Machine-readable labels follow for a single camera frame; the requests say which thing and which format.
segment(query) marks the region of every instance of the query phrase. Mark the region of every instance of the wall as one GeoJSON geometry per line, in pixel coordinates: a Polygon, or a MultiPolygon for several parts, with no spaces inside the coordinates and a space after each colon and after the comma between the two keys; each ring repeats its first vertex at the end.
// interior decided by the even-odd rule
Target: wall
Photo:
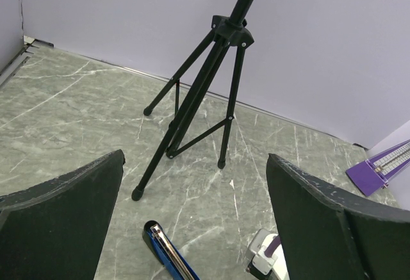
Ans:
{"type": "MultiPolygon", "coordinates": [[[[24,0],[27,35],[171,77],[236,0],[24,0]]],[[[238,99],[373,147],[410,119],[410,0],[255,0],[238,99]]],[[[233,51],[211,91],[228,95],[233,51]]],[[[194,68],[186,77],[191,83],[194,68]]]]}
{"type": "Polygon", "coordinates": [[[0,0],[0,71],[23,47],[20,0],[0,0]]]}
{"type": "MultiPolygon", "coordinates": [[[[410,139],[410,121],[392,132],[387,138],[379,142],[373,149],[368,151],[369,157],[375,156],[390,147],[394,147],[410,139]]],[[[400,172],[389,184],[389,189],[395,196],[399,205],[410,210],[410,167],[400,172]]]]}

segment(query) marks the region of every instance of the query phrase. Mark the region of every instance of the tripod brace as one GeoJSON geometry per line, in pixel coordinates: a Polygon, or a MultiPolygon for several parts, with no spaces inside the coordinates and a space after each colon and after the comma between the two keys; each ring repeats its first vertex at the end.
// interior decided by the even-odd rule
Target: tripod brace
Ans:
{"type": "Polygon", "coordinates": [[[165,133],[160,146],[157,148],[157,151],[152,157],[152,160],[142,176],[140,183],[133,190],[132,199],[134,201],[141,199],[144,194],[144,189],[164,153],[167,157],[174,158],[222,126],[225,128],[224,135],[222,137],[218,168],[223,169],[225,167],[226,150],[229,141],[229,134],[231,132],[232,120],[234,119],[234,108],[236,96],[238,95],[243,59],[245,57],[246,49],[254,43],[251,33],[245,28],[247,25],[245,16],[252,2],[253,0],[238,0],[230,17],[215,15],[212,18],[211,31],[206,35],[204,40],[197,46],[188,59],[186,59],[174,76],[171,77],[170,81],[159,92],[152,103],[143,111],[144,115],[150,115],[155,106],[164,98],[171,88],[176,85],[175,117],[170,123],[168,131],[165,133]],[[214,45],[202,65],[198,76],[192,83],[191,89],[188,91],[185,100],[179,108],[180,79],[212,42],[214,42],[214,45]],[[204,96],[206,95],[206,92],[209,89],[209,86],[212,84],[213,78],[225,58],[229,47],[237,47],[237,50],[225,119],[207,130],[205,133],[193,139],[191,142],[179,147],[199,106],[201,105],[202,100],[204,99],[204,96]]]}

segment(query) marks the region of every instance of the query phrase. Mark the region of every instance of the purple base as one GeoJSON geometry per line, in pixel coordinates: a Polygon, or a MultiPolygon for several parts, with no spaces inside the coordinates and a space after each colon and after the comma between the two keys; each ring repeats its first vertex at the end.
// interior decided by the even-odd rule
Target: purple base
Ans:
{"type": "Polygon", "coordinates": [[[365,161],[347,169],[346,173],[367,197],[385,185],[382,178],[365,161]]]}

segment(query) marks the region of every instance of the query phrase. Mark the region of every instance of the tripod leg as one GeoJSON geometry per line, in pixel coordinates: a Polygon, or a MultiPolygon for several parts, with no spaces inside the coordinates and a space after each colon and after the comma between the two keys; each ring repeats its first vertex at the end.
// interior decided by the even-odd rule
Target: tripod leg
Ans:
{"type": "Polygon", "coordinates": [[[205,51],[205,49],[212,43],[215,36],[215,31],[211,30],[204,40],[198,45],[193,53],[186,59],[182,66],[177,70],[177,72],[172,76],[171,80],[162,88],[159,94],[151,102],[146,109],[144,109],[143,114],[149,116],[156,105],[163,99],[163,97],[171,90],[171,88],[179,81],[183,74],[191,67],[191,65],[198,59],[198,57],[205,51]]]}
{"type": "Polygon", "coordinates": [[[229,46],[223,49],[221,55],[218,57],[218,60],[215,62],[213,68],[209,72],[209,76],[206,78],[203,86],[197,92],[195,99],[192,101],[192,106],[190,110],[186,112],[184,119],[181,121],[180,128],[177,130],[177,133],[175,134],[175,137],[167,151],[167,156],[169,158],[172,158],[173,157],[172,153],[178,150],[178,147],[181,144],[186,132],[188,131],[188,128],[190,127],[193,117],[197,113],[198,108],[201,105],[201,102],[204,99],[204,96],[206,92],[208,91],[208,88],[211,85],[213,78],[215,77],[222,61],[224,61],[224,58],[225,58],[226,53],[228,52],[228,49],[229,49],[229,46]]]}
{"type": "Polygon", "coordinates": [[[152,157],[151,162],[149,163],[147,170],[143,174],[140,183],[138,186],[133,190],[132,199],[134,201],[138,201],[141,199],[144,189],[147,186],[149,179],[151,178],[152,174],[155,171],[155,168],[158,166],[163,154],[167,150],[169,143],[171,143],[175,133],[177,132],[181,121],[183,120],[185,114],[191,107],[192,101],[195,99],[197,91],[201,89],[204,82],[208,78],[208,74],[211,71],[213,65],[218,60],[218,57],[221,55],[221,52],[224,50],[224,39],[219,38],[214,46],[211,49],[211,52],[208,54],[204,65],[202,66],[201,70],[199,71],[198,76],[195,78],[195,81],[192,84],[191,89],[188,91],[185,100],[181,104],[180,109],[178,110],[174,122],[168,128],[168,131],[165,133],[163,140],[160,143],[160,146],[157,148],[154,157],[152,157]]]}
{"type": "Polygon", "coordinates": [[[231,133],[233,114],[235,111],[236,96],[238,95],[239,81],[241,78],[244,57],[245,57],[245,49],[242,47],[238,47],[236,51],[235,66],[233,70],[231,92],[229,93],[229,102],[228,102],[228,108],[226,111],[227,122],[224,128],[224,136],[222,137],[222,146],[220,149],[220,156],[218,160],[219,169],[225,168],[225,164],[226,164],[226,149],[228,148],[229,134],[231,133]]]}

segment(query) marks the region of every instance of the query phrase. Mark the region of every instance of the floor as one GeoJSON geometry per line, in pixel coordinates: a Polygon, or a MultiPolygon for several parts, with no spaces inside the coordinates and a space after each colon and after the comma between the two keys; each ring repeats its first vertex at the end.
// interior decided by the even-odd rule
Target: floor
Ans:
{"type": "MultiPolygon", "coordinates": [[[[366,158],[364,150],[239,106],[224,170],[217,168],[219,130],[174,160],[163,158],[143,199],[133,202],[131,191],[172,120],[171,94],[150,117],[142,114],[163,85],[42,47],[0,90],[0,195],[124,151],[124,177],[96,279],[170,279],[141,238],[151,219],[201,279],[252,279],[242,266],[246,246],[258,229],[275,231],[268,153],[360,194],[344,171],[366,158]]],[[[187,137],[222,120],[225,110],[225,101],[207,96],[187,137]]],[[[370,199],[397,206],[387,189],[370,199]]]]}

